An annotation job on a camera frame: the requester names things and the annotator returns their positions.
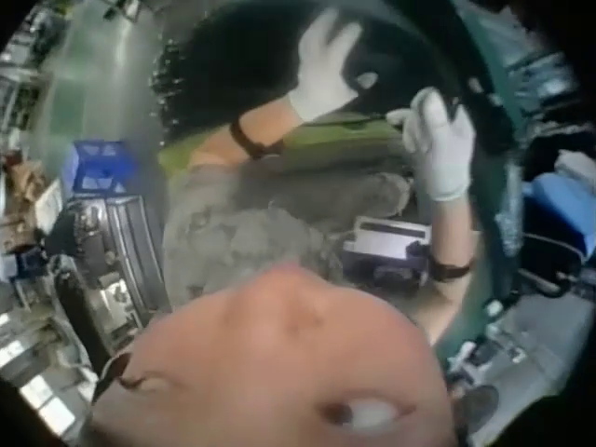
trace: white glove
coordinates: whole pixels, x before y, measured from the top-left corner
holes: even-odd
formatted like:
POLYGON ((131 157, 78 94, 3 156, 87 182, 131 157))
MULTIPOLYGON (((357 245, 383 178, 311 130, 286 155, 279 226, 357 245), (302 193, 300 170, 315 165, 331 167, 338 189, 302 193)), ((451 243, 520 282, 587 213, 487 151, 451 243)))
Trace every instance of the white glove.
POLYGON ((476 131, 463 105, 451 121, 439 92, 425 88, 415 96, 411 109, 389 112, 386 118, 393 126, 403 125, 406 150, 414 156, 432 200, 446 202, 466 193, 476 131))
MULTIPOLYGON (((300 41, 298 87, 289 94, 290 103, 304 122, 334 112, 358 97, 342 75, 345 62, 362 35, 362 27, 350 23, 330 41, 339 13, 328 9, 321 14, 300 41)), ((359 77, 363 88, 371 88, 377 74, 359 77)))

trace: black watch strap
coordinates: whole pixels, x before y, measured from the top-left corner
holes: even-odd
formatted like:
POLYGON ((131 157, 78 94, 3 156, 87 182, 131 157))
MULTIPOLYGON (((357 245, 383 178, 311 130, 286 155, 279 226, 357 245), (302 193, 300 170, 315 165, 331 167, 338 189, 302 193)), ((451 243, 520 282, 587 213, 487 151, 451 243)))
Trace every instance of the black watch strap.
POLYGON ((253 160, 260 160, 264 156, 271 154, 271 151, 268 151, 266 146, 253 142, 247 137, 240 126, 240 118, 232 121, 232 124, 230 125, 230 133, 232 134, 234 141, 242 147, 253 160))
POLYGON ((454 265, 441 264, 433 256, 430 256, 428 275, 437 282, 453 282, 469 274, 473 267, 474 260, 464 267, 456 267, 454 265))

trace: box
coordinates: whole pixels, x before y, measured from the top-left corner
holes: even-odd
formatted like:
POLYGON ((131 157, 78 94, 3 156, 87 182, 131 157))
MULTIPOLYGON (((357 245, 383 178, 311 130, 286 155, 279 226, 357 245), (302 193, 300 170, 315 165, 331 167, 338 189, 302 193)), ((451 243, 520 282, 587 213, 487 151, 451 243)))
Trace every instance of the box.
POLYGON ((137 171, 124 142, 74 142, 61 171, 65 197, 125 194, 127 182, 137 171))

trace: white device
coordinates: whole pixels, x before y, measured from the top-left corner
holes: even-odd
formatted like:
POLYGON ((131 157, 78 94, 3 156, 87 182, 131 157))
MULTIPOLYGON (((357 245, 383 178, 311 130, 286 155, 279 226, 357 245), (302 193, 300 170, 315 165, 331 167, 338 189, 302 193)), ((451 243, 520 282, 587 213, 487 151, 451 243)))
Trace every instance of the white device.
POLYGON ((412 244, 426 246, 430 243, 430 226, 358 217, 355 235, 356 240, 345 243, 345 251, 405 261, 412 244))

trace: blue plastic crate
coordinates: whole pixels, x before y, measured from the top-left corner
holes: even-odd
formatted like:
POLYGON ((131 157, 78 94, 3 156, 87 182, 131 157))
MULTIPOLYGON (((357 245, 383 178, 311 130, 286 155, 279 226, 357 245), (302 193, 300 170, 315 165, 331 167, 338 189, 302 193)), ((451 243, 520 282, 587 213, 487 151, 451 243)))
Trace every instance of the blue plastic crate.
POLYGON ((62 166, 64 193, 70 196, 125 194, 138 165, 124 142, 74 142, 62 166))

